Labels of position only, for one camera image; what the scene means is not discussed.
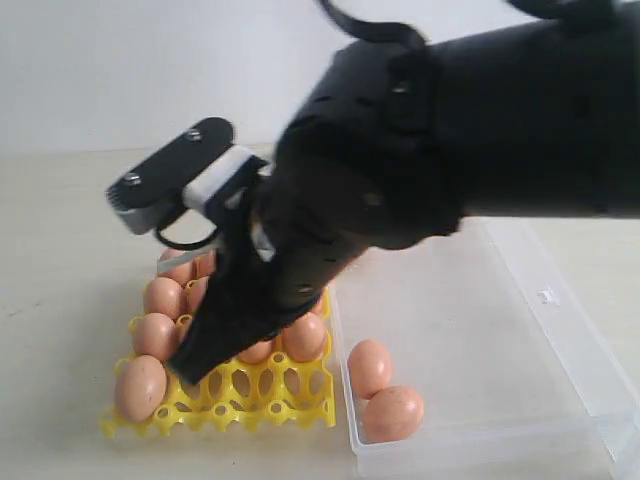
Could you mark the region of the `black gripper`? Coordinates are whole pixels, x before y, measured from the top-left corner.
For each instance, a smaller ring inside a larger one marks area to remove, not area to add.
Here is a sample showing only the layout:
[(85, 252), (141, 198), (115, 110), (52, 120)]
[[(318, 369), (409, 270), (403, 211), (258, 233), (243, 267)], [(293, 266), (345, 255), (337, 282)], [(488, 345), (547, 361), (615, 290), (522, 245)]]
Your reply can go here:
[(433, 128), (292, 122), (272, 175), (224, 230), (218, 267), (170, 369), (190, 383), (308, 312), (352, 260), (454, 232)]

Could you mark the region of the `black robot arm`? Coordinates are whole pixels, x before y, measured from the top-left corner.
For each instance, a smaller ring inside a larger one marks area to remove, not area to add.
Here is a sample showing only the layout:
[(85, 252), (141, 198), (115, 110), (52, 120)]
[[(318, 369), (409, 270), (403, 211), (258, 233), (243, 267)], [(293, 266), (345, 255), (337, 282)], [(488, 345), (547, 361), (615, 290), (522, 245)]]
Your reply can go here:
[(639, 5), (518, 1), (526, 24), (432, 44), (322, 9), (352, 38), (222, 233), (169, 368), (190, 383), (276, 336), (365, 250), (468, 216), (639, 214)]

